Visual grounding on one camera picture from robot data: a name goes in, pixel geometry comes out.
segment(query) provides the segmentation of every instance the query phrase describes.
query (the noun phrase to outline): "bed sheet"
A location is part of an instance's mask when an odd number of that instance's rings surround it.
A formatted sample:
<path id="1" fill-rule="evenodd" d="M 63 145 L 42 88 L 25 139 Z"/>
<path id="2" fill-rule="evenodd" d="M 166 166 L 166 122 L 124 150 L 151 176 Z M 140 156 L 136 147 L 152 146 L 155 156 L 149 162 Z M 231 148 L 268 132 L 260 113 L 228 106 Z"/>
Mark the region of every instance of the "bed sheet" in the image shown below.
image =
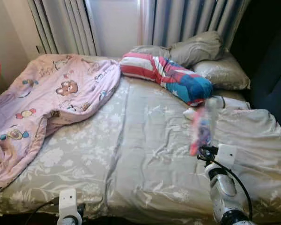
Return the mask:
<path id="1" fill-rule="evenodd" d="M 182 115 L 187 108 L 155 83 L 122 77 L 115 94 L 93 117 L 46 138 L 35 160 L 0 193 L 0 213 L 27 212 L 74 187 L 78 202 L 86 203 L 89 218 L 214 225 L 204 162 L 189 156 L 192 128 Z M 260 115 L 265 118 L 263 124 L 271 122 L 274 128 L 259 131 L 264 135 L 256 135 L 257 142 L 251 143 L 246 134 L 252 127 L 243 124 L 240 115 L 226 109 L 220 112 L 215 142 L 249 149 L 239 155 L 236 169 L 252 195 L 254 219 L 279 222 L 281 130 L 267 111 L 258 111 L 253 118 Z M 247 113 L 247 123 L 251 115 Z M 227 130 L 232 133 L 229 138 Z M 276 141 L 273 145 L 254 146 L 272 141 L 266 139 L 269 134 Z"/>

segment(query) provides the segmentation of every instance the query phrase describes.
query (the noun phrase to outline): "cartoon print blanket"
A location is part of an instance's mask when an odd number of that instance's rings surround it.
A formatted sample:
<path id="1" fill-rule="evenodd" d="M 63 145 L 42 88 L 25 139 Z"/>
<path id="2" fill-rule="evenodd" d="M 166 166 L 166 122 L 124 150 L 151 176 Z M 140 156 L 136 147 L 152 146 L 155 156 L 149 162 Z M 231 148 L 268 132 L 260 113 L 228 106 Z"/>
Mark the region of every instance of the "cartoon print blanket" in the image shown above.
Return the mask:
<path id="1" fill-rule="evenodd" d="M 34 159 L 47 135 L 94 114 L 119 79 L 114 60 L 43 55 L 30 62 L 0 96 L 0 191 Z"/>

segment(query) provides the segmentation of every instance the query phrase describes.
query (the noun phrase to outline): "gray curtain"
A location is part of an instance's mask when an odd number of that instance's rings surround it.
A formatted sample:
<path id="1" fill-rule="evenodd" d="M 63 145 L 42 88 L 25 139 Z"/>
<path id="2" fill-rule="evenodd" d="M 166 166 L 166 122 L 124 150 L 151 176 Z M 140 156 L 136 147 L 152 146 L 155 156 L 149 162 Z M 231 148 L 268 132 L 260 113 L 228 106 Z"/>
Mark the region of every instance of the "gray curtain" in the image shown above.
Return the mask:
<path id="1" fill-rule="evenodd" d="M 96 55 L 83 0 L 28 0 L 46 53 Z"/>
<path id="2" fill-rule="evenodd" d="M 250 0 L 141 0 L 143 45 L 169 46 L 216 30 L 230 47 Z"/>

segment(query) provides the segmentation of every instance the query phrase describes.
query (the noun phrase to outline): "pillowcase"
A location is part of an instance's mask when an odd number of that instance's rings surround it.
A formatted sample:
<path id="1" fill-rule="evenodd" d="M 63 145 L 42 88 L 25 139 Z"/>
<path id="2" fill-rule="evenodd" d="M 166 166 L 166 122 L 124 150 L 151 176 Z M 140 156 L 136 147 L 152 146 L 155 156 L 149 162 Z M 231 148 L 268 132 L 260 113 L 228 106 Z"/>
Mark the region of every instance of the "pillowcase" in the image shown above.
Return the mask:
<path id="1" fill-rule="evenodd" d="M 202 60 L 216 60 L 222 56 L 222 39 L 216 31 L 200 33 L 190 39 L 167 48 L 154 45 L 140 45 L 130 52 L 145 53 L 171 59 L 185 68 Z"/>
<path id="2" fill-rule="evenodd" d="M 191 106 L 204 102 L 212 93 L 209 80 L 163 57 L 130 52 L 120 65 L 123 75 L 156 82 Z"/>
<path id="3" fill-rule="evenodd" d="M 250 79 L 229 52 L 226 52 L 220 60 L 199 62 L 194 65 L 193 69 L 196 73 L 210 80 L 215 88 L 250 89 Z"/>

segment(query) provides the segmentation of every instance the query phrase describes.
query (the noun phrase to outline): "wall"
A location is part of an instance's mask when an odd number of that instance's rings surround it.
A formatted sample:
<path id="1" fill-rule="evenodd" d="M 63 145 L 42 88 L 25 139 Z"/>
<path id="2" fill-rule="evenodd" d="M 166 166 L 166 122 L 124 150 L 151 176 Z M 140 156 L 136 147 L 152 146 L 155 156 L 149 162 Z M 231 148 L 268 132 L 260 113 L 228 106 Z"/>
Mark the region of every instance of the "wall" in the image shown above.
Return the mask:
<path id="1" fill-rule="evenodd" d="M 86 3 L 91 10 L 98 55 L 121 57 L 137 45 L 137 0 L 86 0 Z"/>
<path id="2" fill-rule="evenodd" d="M 15 31 L 29 60 L 39 56 L 37 45 L 42 45 L 38 36 L 27 0 L 3 0 Z"/>
<path id="3" fill-rule="evenodd" d="M 13 27 L 4 3 L 0 0 L 0 63 L 7 84 L 25 69 L 29 59 Z"/>

